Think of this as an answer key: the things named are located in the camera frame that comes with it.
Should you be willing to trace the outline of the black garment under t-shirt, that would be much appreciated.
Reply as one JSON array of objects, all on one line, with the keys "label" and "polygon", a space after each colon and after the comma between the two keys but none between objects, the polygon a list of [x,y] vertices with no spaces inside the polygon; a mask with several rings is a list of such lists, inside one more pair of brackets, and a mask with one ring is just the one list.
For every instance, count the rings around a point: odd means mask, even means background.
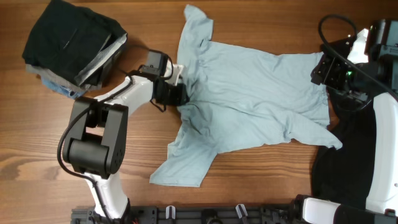
[{"label": "black garment under t-shirt", "polygon": [[343,147],[318,148],[312,165],[312,195],[364,210],[374,173],[376,118],[373,103],[359,111],[345,111],[338,108],[341,96],[331,88],[327,91],[339,119],[331,133]]}]

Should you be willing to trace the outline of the grey folded garment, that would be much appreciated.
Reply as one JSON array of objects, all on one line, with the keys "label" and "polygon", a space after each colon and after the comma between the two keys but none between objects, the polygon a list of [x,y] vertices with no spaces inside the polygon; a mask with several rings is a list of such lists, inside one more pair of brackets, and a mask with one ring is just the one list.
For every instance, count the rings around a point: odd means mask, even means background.
[{"label": "grey folded garment", "polygon": [[127,33],[103,48],[82,71],[78,72],[77,77],[72,78],[71,81],[59,76],[48,68],[26,64],[25,69],[29,73],[40,75],[41,78],[69,88],[71,91],[99,90],[102,88],[103,82],[108,76],[114,62],[123,51],[126,42]]}]

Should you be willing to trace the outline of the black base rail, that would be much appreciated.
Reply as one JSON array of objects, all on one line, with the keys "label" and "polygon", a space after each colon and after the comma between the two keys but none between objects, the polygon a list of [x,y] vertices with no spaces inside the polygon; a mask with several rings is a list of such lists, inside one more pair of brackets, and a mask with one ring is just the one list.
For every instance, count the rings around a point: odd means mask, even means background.
[{"label": "black base rail", "polygon": [[202,224],[202,223],[303,223],[297,215],[289,213],[288,205],[246,207],[246,214],[239,215],[235,207],[177,207],[168,215],[164,207],[131,207],[123,223],[139,224]]}]

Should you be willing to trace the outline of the black folded garment on stack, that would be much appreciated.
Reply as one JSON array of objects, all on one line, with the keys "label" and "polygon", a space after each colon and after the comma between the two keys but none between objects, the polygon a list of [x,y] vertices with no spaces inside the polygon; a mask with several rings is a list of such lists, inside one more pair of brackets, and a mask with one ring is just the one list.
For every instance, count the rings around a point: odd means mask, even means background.
[{"label": "black folded garment on stack", "polygon": [[53,0],[34,24],[22,58],[26,64],[47,68],[77,85],[78,74],[125,34],[114,19],[87,7]]}]

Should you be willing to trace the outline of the light blue t-shirt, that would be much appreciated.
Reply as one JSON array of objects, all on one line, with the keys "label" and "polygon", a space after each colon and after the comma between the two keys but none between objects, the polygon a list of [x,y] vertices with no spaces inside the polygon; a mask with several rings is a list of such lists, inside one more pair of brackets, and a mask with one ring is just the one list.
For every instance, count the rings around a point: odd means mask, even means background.
[{"label": "light blue t-shirt", "polygon": [[181,127],[152,184],[199,187],[225,152],[291,140],[341,148],[327,129],[326,88],[310,77],[322,53],[274,55],[215,42],[200,8],[187,5],[184,16],[177,62],[189,101],[178,109]]}]

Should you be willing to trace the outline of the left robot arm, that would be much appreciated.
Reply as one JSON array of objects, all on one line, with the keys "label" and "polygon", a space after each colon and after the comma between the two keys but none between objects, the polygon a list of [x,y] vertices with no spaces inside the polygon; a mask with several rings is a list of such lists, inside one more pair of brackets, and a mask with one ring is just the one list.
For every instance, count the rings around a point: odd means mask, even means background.
[{"label": "left robot arm", "polygon": [[124,81],[95,98],[75,100],[63,132],[57,160],[68,174],[82,178],[94,198],[93,208],[74,209],[72,223],[132,223],[131,204],[119,169],[126,152],[130,115],[150,102],[161,112],[188,103],[183,65],[150,50],[145,64],[125,74]]}]

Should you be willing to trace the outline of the blue folded denim garment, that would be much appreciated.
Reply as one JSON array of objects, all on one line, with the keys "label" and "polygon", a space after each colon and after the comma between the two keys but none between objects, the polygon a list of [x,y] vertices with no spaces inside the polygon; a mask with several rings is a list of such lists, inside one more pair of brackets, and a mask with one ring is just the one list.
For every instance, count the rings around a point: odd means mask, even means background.
[{"label": "blue folded denim garment", "polygon": [[64,95],[64,96],[66,96],[68,98],[71,98],[71,99],[79,98],[79,97],[83,96],[86,93],[86,91],[80,91],[80,90],[73,91],[70,88],[58,85],[58,84],[56,84],[54,82],[51,82],[50,80],[47,80],[45,78],[41,78],[41,81],[42,81],[42,84],[44,86],[46,86],[48,89],[50,89],[50,90],[52,90],[54,92],[57,92],[57,93],[59,93],[61,95]]}]

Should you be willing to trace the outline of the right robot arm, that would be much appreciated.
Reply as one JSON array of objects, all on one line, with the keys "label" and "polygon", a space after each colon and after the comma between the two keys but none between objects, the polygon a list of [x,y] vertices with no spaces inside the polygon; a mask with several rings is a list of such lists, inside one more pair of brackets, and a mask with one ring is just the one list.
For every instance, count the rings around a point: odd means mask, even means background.
[{"label": "right robot arm", "polygon": [[397,222],[397,21],[324,41],[311,74],[326,86],[339,122],[339,149],[322,146],[312,166],[312,194],[298,195],[287,223]]}]

